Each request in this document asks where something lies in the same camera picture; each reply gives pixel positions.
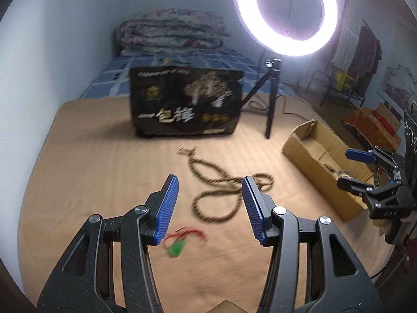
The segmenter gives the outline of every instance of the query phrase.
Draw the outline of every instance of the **metal screw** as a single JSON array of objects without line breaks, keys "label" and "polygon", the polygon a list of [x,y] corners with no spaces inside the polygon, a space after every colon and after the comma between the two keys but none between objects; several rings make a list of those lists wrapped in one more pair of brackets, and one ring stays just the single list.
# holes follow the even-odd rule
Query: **metal screw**
[{"label": "metal screw", "polygon": [[276,206],[274,207],[273,211],[277,215],[284,215],[286,213],[286,208],[282,206]]},{"label": "metal screw", "polygon": [[332,222],[328,216],[321,216],[319,220],[324,225],[329,225]]},{"label": "metal screw", "polygon": [[143,214],[146,213],[148,209],[145,206],[138,206],[135,208],[135,213],[136,214]]},{"label": "metal screw", "polygon": [[95,224],[96,222],[100,221],[100,215],[98,214],[93,214],[88,220],[89,222],[91,222],[92,224]]}]

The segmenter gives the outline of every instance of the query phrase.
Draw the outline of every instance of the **brown braided rope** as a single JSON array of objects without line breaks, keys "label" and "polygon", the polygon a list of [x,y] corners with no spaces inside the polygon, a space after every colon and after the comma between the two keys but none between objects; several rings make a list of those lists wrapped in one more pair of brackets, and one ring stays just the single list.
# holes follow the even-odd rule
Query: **brown braided rope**
[{"label": "brown braided rope", "polygon": [[[242,205],[242,181],[244,177],[240,176],[230,176],[224,169],[219,167],[218,165],[205,161],[202,159],[197,159],[195,157],[195,150],[197,147],[194,147],[193,149],[186,149],[181,148],[179,150],[180,154],[184,154],[188,156],[188,166],[191,169],[191,172],[199,178],[201,181],[209,184],[209,185],[216,185],[220,186],[218,189],[213,190],[207,190],[203,191],[200,194],[198,194],[193,199],[193,211],[203,221],[209,221],[209,222],[224,222],[230,220],[233,216],[236,215],[237,211],[239,210],[240,206]],[[214,169],[219,175],[220,178],[207,178],[204,175],[202,175],[196,168],[195,165],[200,164],[206,167],[210,167]],[[252,177],[255,180],[256,185],[258,186],[258,189],[260,191],[269,191],[272,186],[274,185],[274,177],[271,174],[268,173],[256,173],[252,175]],[[224,216],[207,216],[204,215],[200,208],[199,208],[199,200],[201,198],[204,198],[205,196],[216,196],[216,195],[231,195],[231,194],[237,194],[238,198],[236,201],[236,206],[233,208],[233,210]]]}]

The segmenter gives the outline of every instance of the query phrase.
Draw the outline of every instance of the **black package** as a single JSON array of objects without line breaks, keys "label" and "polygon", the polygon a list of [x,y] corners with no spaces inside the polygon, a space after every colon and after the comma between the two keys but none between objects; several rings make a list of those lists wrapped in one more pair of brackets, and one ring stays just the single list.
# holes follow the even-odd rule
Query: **black package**
[{"label": "black package", "polygon": [[130,69],[130,104],[138,136],[232,134],[240,117],[239,70]]}]

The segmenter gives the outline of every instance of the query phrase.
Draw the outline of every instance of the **green object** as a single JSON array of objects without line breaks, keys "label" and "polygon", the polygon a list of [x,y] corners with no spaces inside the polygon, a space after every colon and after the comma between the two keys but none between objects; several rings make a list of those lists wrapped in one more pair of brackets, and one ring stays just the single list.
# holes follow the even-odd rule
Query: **green object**
[{"label": "green object", "polygon": [[178,239],[168,248],[168,255],[170,257],[178,257],[185,246],[185,239]]}]

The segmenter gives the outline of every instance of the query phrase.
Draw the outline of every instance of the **patterned bed sheet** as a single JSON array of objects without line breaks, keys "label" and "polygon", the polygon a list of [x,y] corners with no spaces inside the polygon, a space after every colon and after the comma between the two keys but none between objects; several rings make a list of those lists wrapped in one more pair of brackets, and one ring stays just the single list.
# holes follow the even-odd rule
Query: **patterned bed sheet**
[{"label": "patterned bed sheet", "polygon": [[[103,70],[95,81],[82,94],[80,99],[99,99],[111,96],[129,95],[129,70],[131,67],[147,66],[181,66],[189,65],[194,68],[214,68],[244,71],[241,80],[244,93],[250,91],[256,83],[257,65],[241,53],[232,49],[222,49],[214,54],[205,55],[138,55],[118,56]],[[266,68],[261,68],[261,75]],[[270,83],[267,82],[260,89],[261,93],[269,93]],[[280,84],[278,94],[296,96],[288,86]]]}]

